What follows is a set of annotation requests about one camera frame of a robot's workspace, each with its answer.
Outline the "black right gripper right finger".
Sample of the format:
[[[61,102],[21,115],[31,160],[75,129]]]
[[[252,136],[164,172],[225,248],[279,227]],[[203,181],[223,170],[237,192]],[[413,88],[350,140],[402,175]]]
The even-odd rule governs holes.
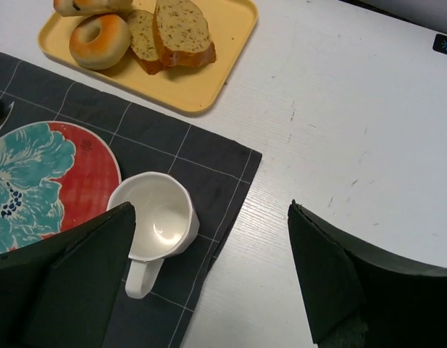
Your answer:
[[[318,347],[447,347],[447,268],[381,249],[297,203],[288,230]]]

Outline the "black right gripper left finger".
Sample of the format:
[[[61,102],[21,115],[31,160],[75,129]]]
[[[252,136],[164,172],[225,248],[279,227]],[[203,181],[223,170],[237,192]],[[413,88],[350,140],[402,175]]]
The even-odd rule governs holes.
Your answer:
[[[0,347],[101,347],[134,232],[124,202],[0,254]]]

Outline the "round striped bread roll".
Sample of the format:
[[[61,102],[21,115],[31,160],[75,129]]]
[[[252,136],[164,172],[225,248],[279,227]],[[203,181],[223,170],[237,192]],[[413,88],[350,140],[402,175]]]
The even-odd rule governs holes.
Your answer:
[[[125,11],[132,4],[133,0],[53,0],[54,10],[63,17]]]

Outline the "small seeded bread slice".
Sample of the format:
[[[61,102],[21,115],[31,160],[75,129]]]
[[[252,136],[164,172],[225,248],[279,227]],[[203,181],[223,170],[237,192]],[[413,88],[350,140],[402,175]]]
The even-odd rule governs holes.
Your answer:
[[[153,18],[152,13],[136,9],[128,14],[127,19],[131,32],[130,48],[148,75],[155,75],[163,70],[154,42]]]

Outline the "large seeded bread slice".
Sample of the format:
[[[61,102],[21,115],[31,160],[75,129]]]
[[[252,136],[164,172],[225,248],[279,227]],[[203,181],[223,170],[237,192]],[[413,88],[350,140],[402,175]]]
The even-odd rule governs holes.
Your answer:
[[[216,61],[208,22],[192,1],[157,1],[152,28],[164,67],[201,67]]]

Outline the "red plate with teal flower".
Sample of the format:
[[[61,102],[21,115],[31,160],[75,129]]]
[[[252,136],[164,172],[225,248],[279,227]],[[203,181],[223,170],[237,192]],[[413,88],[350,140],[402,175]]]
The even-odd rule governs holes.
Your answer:
[[[0,254],[105,212],[121,181],[107,143],[79,125],[37,122],[2,136]]]

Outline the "white ceramic mug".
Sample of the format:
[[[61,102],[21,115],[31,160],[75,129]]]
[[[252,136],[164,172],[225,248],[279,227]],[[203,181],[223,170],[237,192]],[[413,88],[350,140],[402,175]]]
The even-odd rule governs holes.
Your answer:
[[[113,191],[107,208],[123,202],[135,208],[125,292],[142,299],[152,290],[164,260],[183,253],[195,240],[200,222],[188,190],[168,174],[127,178]]]

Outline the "dark grey checked placemat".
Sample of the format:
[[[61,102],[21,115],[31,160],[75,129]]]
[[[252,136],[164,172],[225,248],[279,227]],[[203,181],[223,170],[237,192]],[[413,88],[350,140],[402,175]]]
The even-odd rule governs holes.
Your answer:
[[[196,240],[164,261],[144,299],[120,290],[104,340],[105,347],[179,347],[262,155],[0,52],[0,110],[8,107],[5,131],[37,121],[76,123],[108,143],[123,178],[168,173],[187,188],[200,221]]]

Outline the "yellow rectangular tray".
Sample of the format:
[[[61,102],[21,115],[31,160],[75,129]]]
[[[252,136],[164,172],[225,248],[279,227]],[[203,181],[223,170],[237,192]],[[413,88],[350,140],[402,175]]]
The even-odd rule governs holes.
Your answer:
[[[62,17],[57,13],[41,28],[38,45],[48,58],[105,83],[183,112],[204,112],[222,90],[256,25],[259,12],[253,1],[202,0],[196,5],[209,23],[217,53],[216,62],[204,67],[172,67],[149,75],[128,51],[114,67],[100,72],[87,70],[69,52],[70,34],[81,18]]]

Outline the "black device with star logo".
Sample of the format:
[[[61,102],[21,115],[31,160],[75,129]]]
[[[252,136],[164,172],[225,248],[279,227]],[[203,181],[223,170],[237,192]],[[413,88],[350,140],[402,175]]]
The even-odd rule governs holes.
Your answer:
[[[441,33],[435,35],[433,50],[447,55],[447,36]]]

